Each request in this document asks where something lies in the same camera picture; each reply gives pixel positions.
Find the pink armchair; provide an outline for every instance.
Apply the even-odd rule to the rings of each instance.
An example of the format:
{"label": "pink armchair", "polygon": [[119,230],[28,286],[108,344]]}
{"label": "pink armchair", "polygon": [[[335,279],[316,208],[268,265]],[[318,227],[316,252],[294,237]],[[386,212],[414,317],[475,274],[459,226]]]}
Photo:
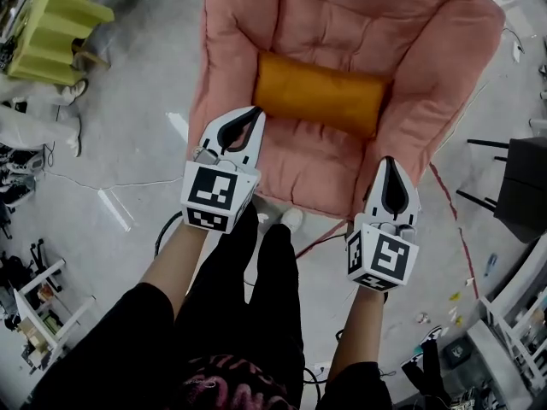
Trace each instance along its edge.
{"label": "pink armchair", "polygon": [[491,0],[205,0],[189,148],[211,120],[252,104],[259,50],[391,76],[373,141],[267,118],[258,193],[351,218],[382,157],[397,159],[417,185],[496,51],[503,23]]}

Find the black chair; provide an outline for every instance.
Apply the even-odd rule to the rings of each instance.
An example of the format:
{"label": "black chair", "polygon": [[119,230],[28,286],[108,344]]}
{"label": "black chair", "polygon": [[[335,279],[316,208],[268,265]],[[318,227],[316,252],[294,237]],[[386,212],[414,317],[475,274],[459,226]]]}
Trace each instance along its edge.
{"label": "black chair", "polygon": [[465,197],[494,213],[523,243],[530,243],[547,231],[547,138],[511,139],[509,144],[468,140],[470,144],[507,149],[507,163],[497,201],[484,200],[458,190]]}

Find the person's leg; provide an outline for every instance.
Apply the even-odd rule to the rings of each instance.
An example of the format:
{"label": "person's leg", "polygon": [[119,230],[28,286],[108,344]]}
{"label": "person's leg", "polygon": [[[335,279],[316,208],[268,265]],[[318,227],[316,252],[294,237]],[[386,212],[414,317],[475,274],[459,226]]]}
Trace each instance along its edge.
{"label": "person's leg", "polygon": [[[291,226],[293,229],[300,225],[303,215],[299,210],[290,211],[293,215],[299,214]],[[278,384],[283,384],[290,403],[299,407],[304,356],[298,268],[291,245],[291,229],[287,225],[274,225],[262,240],[258,277],[250,299],[250,320],[254,330],[247,339],[244,356]]]}
{"label": "person's leg", "polygon": [[0,105],[0,143],[13,149],[36,149],[54,141],[78,144],[79,118],[60,114],[58,121],[39,120]]}
{"label": "person's leg", "polygon": [[285,225],[274,225],[264,236],[258,253],[258,277],[250,299],[255,317],[289,335],[303,349],[298,297],[298,267],[291,231]]}
{"label": "person's leg", "polygon": [[89,82],[82,79],[73,86],[34,83],[27,97],[35,97],[51,105],[68,106],[87,90]]}
{"label": "person's leg", "polygon": [[424,351],[424,375],[426,378],[426,393],[423,395],[438,396],[446,406],[450,405],[450,396],[444,390],[441,366],[438,360],[437,340],[428,340],[421,345]]}
{"label": "person's leg", "polygon": [[233,231],[222,235],[199,268],[175,320],[178,339],[188,349],[184,357],[203,351],[232,354],[236,349],[247,310],[243,274],[255,250],[257,227],[250,203]]}
{"label": "person's leg", "polygon": [[424,395],[427,392],[426,376],[424,372],[418,367],[418,360],[421,358],[421,354],[415,355],[409,361],[401,365],[404,374],[409,379],[410,383],[418,389],[418,391]]}

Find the orange pillow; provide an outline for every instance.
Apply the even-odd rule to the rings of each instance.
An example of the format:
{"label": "orange pillow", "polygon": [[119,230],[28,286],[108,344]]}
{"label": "orange pillow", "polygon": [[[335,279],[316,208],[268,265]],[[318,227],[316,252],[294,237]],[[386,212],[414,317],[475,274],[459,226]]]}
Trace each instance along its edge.
{"label": "orange pillow", "polygon": [[378,76],[261,52],[253,104],[274,117],[313,121],[371,138],[388,84]]}

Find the concrete floor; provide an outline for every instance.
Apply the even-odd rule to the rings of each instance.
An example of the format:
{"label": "concrete floor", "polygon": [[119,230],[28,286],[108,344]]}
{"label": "concrete floor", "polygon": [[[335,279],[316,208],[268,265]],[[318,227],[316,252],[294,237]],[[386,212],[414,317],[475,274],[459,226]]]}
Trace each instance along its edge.
{"label": "concrete floor", "polygon": [[[12,215],[14,239],[0,238],[8,254],[26,262],[30,243],[44,238],[48,256],[67,261],[63,278],[71,290],[65,303],[77,307],[79,298],[97,298],[74,341],[139,280],[150,264],[163,224],[179,211],[186,145],[169,114],[187,120],[199,63],[203,0],[98,1],[115,10],[116,22],[97,29],[91,44],[112,68],[92,69],[90,89],[77,102],[83,122],[82,156],[74,159],[68,148],[58,144],[55,165],[49,170],[72,180],[45,174],[35,197]],[[409,285],[392,292],[385,306],[379,363],[385,372],[396,372],[385,378],[394,402],[415,393],[399,365],[413,354],[424,334],[434,325],[449,327],[440,341],[443,346],[479,317],[473,287],[465,285],[470,270],[458,228],[469,247],[480,295],[501,281],[525,248],[491,214],[455,194],[461,187],[495,199],[503,176],[503,164],[493,160],[502,151],[468,146],[467,138],[508,141],[532,136],[528,120],[545,118],[538,95],[544,88],[538,67],[546,61],[542,36],[547,34],[547,5],[542,0],[495,1],[505,9],[507,25],[520,36],[526,54],[515,63],[515,39],[504,32],[499,50],[477,84],[476,97],[453,137],[433,159],[454,200],[457,222],[431,170],[420,183],[419,260]],[[173,182],[107,191],[111,200],[117,198],[125,207],[129,231],[97,194],[98,189],[113,185],[154,181]],[[303,249],[337,222],[307,214],[303,229],[293,238],[295,249]],[[214,241],[213,237],[208,240],[206,250]],[[486,278],[485,266],[492,253],[499,258]],[[341,239],[317,246],[298,262],[308,366],[332,359],[334,334],[344,327],[356,290],[345,279],[344,263]],[[253,264],[248,280],[256,274]],[[456,292],[461,293],[459,301],[450,301]],[[462,316],[461,327],[450,323],[453,307]],[[421,312],[428,313],[430,324],[416,322]],[[39,380],[39,373],[28,377],[28,366],[19,356],[19,336],[2,326],[0,342],[0,396],[17,407]],[[315,388],[308,386],[302,408],[314,406]]]}

